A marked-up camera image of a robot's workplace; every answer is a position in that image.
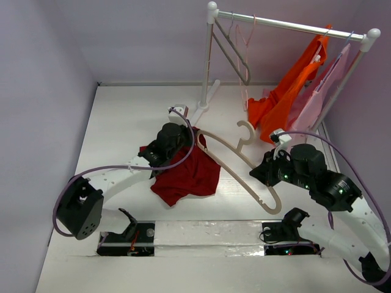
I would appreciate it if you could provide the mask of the dark red t shirt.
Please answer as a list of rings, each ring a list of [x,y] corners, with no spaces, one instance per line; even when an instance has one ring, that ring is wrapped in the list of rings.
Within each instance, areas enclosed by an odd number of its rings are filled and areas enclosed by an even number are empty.
[[[207,197],[216,193],[221,167],[197,146],[197,142],[206,146],[204,136],[198,139],[193,136],[192,145],[183,147],[168,165],[175,167],[154,170],[150,175],[155,179],[151,191],[170,207],[188,195]]]

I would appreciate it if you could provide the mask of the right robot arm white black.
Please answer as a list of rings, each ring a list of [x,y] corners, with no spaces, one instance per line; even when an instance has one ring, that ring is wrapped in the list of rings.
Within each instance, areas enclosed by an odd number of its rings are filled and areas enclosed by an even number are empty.
[[[250,175],[268,187],[286,182],[307,190],[312,200],[344,222],[360,241],[317,225],[299,208],[288,211],[279,222],[264,223],[261,239],[267,244],[312,241],[333,250],[377,290],[390,292],[390,251],[384,225],[350,178],[327,169],[322,152],[309,144],[295,145],[290,152],[272,150]]]

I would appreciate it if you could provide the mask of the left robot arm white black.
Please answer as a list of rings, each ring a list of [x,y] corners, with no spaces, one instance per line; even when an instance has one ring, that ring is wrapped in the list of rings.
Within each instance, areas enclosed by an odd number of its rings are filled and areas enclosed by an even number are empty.
[[[108,200],[182,164],[184,159],[174,162],[174,157],[184,147],[193,149],[195,140],[195,130],[190,124],[166,123],[156,139],[126,165],[105,165],[74,175],[54,205],[54,230],[79,241],[89,237],[98,229]]]

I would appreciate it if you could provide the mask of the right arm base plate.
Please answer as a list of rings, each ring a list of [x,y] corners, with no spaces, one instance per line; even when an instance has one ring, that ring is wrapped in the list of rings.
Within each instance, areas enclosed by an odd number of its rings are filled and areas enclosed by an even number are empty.
[[[302,221],[308,217],[310,216],[307,212],[293,208],[280,221],[263,222],[259,239],[266,244],[267,249],[275,252],[281,250],[285,255],[293,255],[297,249],[308,247],[309,253],[321,256],[323,248],[299,235],[298,228],[302,226]]]

